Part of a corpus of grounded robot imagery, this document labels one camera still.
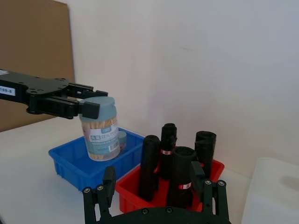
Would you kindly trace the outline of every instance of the toothpick container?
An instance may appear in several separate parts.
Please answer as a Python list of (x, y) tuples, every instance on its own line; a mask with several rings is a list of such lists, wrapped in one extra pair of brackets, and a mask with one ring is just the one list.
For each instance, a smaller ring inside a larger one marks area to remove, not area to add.
[(92, 97), (81, 101), (100, 104), (97, 119), (82, 117), (82, 129), (89, 158), (107, 161), (120, 153), (115, 101), (112, 97)]

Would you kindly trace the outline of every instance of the brown cardboard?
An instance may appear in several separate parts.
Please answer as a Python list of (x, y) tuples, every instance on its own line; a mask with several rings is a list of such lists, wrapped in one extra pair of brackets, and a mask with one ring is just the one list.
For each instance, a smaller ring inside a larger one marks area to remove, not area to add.
[[(74, 81), (69, 13), (51, 0), (0, 0), (0, 69)], [(0, 131), (52, 118), (0, 100)]]

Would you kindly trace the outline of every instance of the black cylindrical object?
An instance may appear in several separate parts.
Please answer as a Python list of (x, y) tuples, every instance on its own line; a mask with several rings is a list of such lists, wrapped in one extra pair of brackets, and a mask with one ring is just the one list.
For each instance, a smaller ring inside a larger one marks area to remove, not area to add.
[(167, 194), (167, 206), (186, 208), (192, 205), (190, 166), (196, 153), (189, 147), (173, 150), (172, 173)]
[(206, 178), (210, 178), (214, 151), (216, 145), (216, 134), (213, 132), (197, 132), (195, 140), (195, 151), (198, 161), (203, 164)]
[(175, 124), (169, 123), (162, 127), (161, 134), (161, 155), (159, 165), (159, 175), (165, 180), (169, 180), (172, 166), (172, 151), (177, 142), (177, 128)]
[(158, 188), (157, 166), (160, 155), (160, 140), (148, 135), (143, 140), (138, 195), (147, 202), (153, 199)]

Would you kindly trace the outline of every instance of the blue tray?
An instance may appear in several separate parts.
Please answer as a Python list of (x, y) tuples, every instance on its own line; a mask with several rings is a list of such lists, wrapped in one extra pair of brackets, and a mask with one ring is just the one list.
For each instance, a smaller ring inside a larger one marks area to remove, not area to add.
[(116, 179), (121, 178), (141, 161), (143, 137), (119, 128), (127, 133), (127, 146), (112, 160), (97, 162), (88, 157), (84, 137), (78, 138), (49, 151), (58, 175), (78, 190), (95, 188), (102, 184), (105, 168), (114, 166)]

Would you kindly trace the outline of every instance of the jar lid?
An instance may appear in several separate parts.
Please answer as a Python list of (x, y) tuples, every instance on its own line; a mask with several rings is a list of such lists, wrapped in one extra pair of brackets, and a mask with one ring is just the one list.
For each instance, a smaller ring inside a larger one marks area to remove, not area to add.
[(97, 119), (85, 118), (80, 114), (80, 120), (83, 122), (104, 121), (116, 117), (115, 100), (113, 97), (91, 97), (80, 101), (80, 103), (84, 102), (100, 104), (100, 111)]

